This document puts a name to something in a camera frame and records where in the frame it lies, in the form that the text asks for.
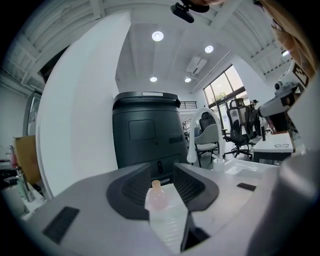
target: brown box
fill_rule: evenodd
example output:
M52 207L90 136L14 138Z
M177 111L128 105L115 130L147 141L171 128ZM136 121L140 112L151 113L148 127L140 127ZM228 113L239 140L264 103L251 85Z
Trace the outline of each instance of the brown box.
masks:
M41 179L36 151L36 136L14 139L14 153L26 180L33 185Z

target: air conditioner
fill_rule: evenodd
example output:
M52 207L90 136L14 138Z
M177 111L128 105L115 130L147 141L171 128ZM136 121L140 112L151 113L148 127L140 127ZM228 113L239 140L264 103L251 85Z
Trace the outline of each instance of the air conditioner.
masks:
M193 57L190 61L188 67L186 68L187 72L190 72L192 75L196 75L200 70L206 65L208 61L201 57Z

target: white ceiling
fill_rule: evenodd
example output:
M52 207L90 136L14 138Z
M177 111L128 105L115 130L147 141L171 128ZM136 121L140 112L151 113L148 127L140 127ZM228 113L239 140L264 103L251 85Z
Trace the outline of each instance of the white ceiling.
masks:
M155 73L161 79L180 81L192 56L204 55L208 42L215 47L197 77L214 69L218 58L231 50L266 80L266 75L287 59L275 42L270 23L252 0L228 0L206 13L194 13L189 24L174 16L170 5L177 0L47 0L25 23L2 64L15 90L43 90L39 70L65 47L79 39L104 16L132 9L132 28L123 46L117 78L125 81ZM161 30L164 40L155 44L150 33ZM194 79L189 87L199 87Z

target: window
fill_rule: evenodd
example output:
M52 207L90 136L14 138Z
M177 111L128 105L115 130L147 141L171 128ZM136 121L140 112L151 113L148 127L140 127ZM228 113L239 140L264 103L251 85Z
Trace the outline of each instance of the window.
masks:
M204 93L208 102L209 108L218 115L223 129L230 132L230 123L227 115L227 107L232 99L243 98L245 105L250 104L250 99L241 81L241 78L232 65L221 75L219 75L205 89Z

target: white chair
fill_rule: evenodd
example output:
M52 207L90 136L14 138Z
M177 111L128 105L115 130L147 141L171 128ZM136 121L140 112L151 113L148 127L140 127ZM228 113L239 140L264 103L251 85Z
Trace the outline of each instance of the white chair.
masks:
M207 128L204 129L203 133L200 136L194 138L195 151L199 161L199 167L201 167L201 155L205 152L214 153L214 150L218 150L219 153L219 134L216 124L210 124Z

